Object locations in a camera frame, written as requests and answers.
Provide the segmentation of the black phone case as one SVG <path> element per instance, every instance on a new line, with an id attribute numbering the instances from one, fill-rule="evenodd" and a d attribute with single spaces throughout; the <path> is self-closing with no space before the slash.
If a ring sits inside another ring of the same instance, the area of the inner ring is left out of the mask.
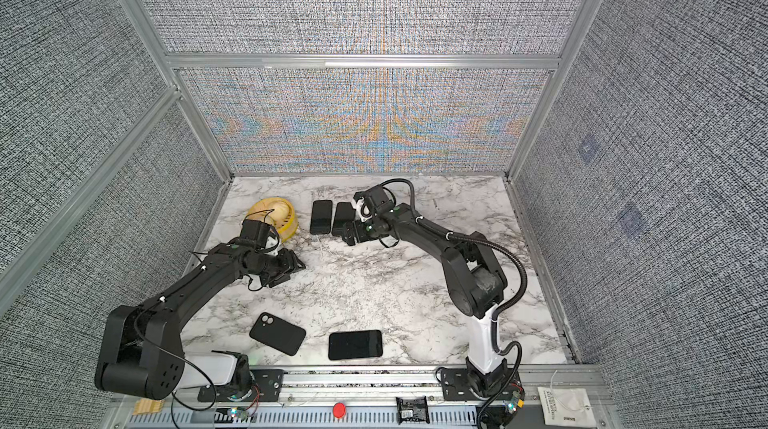
<path id="1" fill-rule="evenodd" d="M 306 330 L 268 312 L 262 312 L 249 337 L 285 355 L 295 356 L 306 338 Z"/>
<path id="2" fill-rule="evenodd" d="M 331 200 L 316 200 L 312 204 L 309 232 L 311 235 L 326 235 L 332 231 L 334 203 Z"/>
<path id="3" fill-rule="evenodd" d="M 346 224 L 356 218 L 356 209 L 349 202 L 339 202 L 336 205 L 331 234 L 334 237 L 342 237 Z"/>

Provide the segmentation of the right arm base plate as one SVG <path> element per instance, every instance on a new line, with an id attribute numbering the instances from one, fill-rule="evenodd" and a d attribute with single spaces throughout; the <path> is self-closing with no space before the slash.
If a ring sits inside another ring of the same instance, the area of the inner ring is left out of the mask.
<path id="1" fill-rule="evenodd" d="M 496 395 L 497 401 L 516 401 L 525 398 L 519 373 L 501 365 L 488 374 L 475 369 L 438 367 L 436 380 L 446 401 L 484 401 Z"/>

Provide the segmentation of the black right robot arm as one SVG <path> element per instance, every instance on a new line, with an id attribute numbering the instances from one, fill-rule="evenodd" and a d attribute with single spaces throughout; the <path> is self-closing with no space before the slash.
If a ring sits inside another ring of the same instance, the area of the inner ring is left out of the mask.
<path id="1" fill-rule="evenodd" d="M 509 372 L 492 322 L 508 281 L 490 242 L 480 233 L 456 233 L 429 221 L 411 205 L 396 203 L 382 184 L 355 193 L 352 207 L 360 220 L 345 227 L 345 242 L 355 245 L 392 237 L 440 262 L 450 300 L 466 319 L 468 385 L 475 395 L 489 398 Z"/>

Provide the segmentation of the black phone front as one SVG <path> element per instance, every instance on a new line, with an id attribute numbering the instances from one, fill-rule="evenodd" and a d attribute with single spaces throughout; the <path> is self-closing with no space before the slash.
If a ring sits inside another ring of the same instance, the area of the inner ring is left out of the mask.
<path id="1" fill-rule="evenodd" d="M 331 361 L 378 358 L 383 355 L 380 330 L 335 332 L 329 335 L 328 358 Z"/>

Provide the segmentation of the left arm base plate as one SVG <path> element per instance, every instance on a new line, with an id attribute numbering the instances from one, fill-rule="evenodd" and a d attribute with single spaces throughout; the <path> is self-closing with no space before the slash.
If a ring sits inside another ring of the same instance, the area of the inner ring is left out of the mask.
<path id="1" fill-rule="evenodd" d="M 285 372 L 281 369 L 251 369 L 250 376 L 235 375 L 222 386 L 206 386 L 199 390 L 201 403 L 277 402 L 282 390 Z"/>

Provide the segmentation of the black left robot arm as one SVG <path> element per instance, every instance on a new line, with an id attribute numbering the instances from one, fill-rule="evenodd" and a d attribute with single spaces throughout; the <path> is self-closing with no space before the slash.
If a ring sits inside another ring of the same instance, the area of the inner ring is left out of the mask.
<path id="1" fill-rule="evenodd" d="M 263 287 L 274 287 L 304 270 L 306 264 L 286 248 L 269 253 L 235 238 L 209 250 L 189 274 L 137 306 L 121 305 L 106 319 L 96 363 L 94 385 L 106 392 L 162 400 L 182 388 L 191 373 L 203 386 L 228 383 L 228 370 L 205 369 L 186 356 L 181 332 L 190 319 L 222 289 L 244 277 L 256 276 Z"/>

